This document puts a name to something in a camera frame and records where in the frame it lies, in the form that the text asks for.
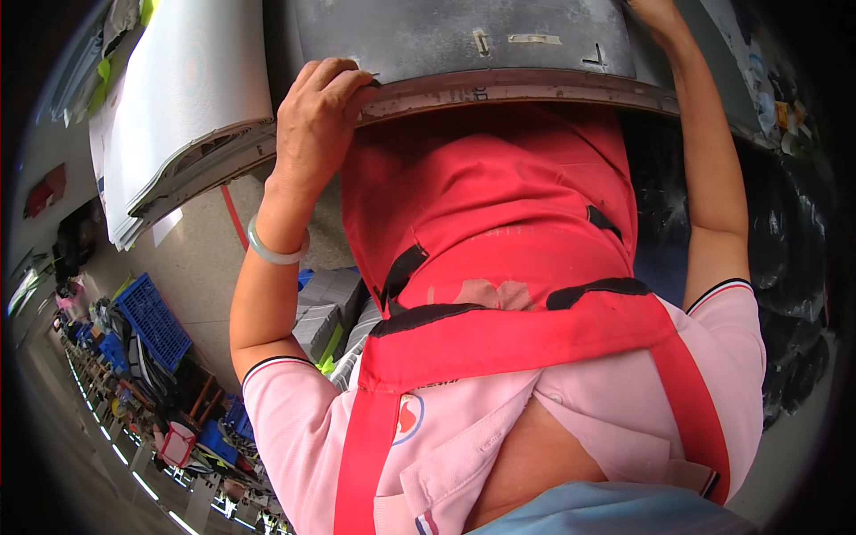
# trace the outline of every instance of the red apron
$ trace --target red apron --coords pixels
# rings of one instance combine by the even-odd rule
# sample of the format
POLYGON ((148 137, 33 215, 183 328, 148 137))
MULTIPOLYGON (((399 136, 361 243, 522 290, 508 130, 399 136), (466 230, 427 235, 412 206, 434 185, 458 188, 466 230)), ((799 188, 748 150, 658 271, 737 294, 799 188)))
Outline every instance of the red apron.
POLYGON ((335 533, 374 533, 401 395, 634 349, 651 352, 685 457, 718 474, 709 498, 725 502, 728 452, 704 379, 632 279, 636 204, 609 109, 478 106, 363 128, 342 168, 342 215, 384 320, 362 356, 335 533), (462 279, 496 288, 509 273, 529 284, 532 310, 453 301, 462 279))

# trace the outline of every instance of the pink polo shirt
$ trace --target pink polo shirt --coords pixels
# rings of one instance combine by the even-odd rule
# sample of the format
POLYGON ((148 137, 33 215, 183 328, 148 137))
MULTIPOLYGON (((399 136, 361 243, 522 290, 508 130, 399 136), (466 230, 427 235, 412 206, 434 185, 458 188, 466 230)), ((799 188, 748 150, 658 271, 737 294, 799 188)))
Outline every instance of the pink polo shirt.
MULTIPOLYGON (((505 292, 501 285, 498 299, 520 300, 515 284, 505 292)), ((462 283, 461 294, 477 294, 473 285, 479 282, 462 283)), ((724 282, 689 314, 663 304, 716 406, 728 449, 730 498, 746 478, 764 419, 765 352, 752 288, 724 282)), ((314 366, 290 357, 259 363, 243 388, 261 460, 297 532, 332 533, 355 391, 339 392, 314 366)), ((427 386, 402 397, 377 488, 377 532, 418 533, 421 523, 423 531, 460 533, 502 440, 533 396, 611 481, 668 484, 670 467, 684 459, 647 351, 427 386)))

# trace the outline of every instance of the woman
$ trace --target woman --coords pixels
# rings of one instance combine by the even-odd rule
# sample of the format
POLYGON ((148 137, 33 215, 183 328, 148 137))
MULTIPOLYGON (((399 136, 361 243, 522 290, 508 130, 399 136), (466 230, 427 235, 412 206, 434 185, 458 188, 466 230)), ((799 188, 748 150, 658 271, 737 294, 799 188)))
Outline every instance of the woman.
POLYGON ((371 75, 335 59, 300 72, 230 324, 297 532, 739 531, 715 504, 758 447, 765 359, 740 166, 672 1, 630 4, 681 107, 685 312, 632 279, 636 207, 609 109, 476 106, 352 144, 371 75), (348 242, 384 318, 344 394, 290 335, 306 223, 340 167, 348 242))

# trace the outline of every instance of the striped sleeve trim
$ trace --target striped sleeve trim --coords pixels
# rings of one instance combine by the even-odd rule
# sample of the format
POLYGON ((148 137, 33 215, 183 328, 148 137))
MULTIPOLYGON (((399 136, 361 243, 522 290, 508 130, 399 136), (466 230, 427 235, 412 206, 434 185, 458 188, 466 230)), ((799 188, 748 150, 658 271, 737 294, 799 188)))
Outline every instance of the striped sleeve trim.
POLYGON ((305 364, 305 365, 308 365, 308 366, 315 368, 315 365, 312 362, 309 362, 308 360, 298 359, 297 357, 269 357, 267 359, 260 360, 252 368, 250 368, 250 371, 247 372, 247 374, 244 376, 244 380, 241 383, 241 389, 246 389, 247 383, 257 373, 261 372, 262 370, 264 370, 267 367, 275 366, 275 365, 281 364, 283 362, 305 364))
POLYGON ((687 316, 692 316, 693 312, 697 311, 700 306, 713 298, 714 295, 720 294, 727 289, 730 288, 745 288, 755 294, 755 291, 752 289, 752 285, 745 279, 728 279, 727 281, 722 281, 713 288, 704 292, 704 294, 696 299, 696 302, 690 306, 689 310, 687 310, 687 316))

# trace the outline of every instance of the hand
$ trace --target hand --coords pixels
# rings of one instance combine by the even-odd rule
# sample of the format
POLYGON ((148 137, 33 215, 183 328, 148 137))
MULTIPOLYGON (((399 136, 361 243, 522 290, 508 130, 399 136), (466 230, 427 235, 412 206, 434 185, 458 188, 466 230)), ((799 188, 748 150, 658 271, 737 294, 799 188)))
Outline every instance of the hand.
POLYGON ((265 188, 315 199, 342 167, 372 74, 350 59, 307 63, 276 113, 276 166, 265 188))
POLYGON ((673 0, 627 0, 639 18, 651 29, 654 40, 667 48, 675 37, 688 32, 687 24, 673 0))

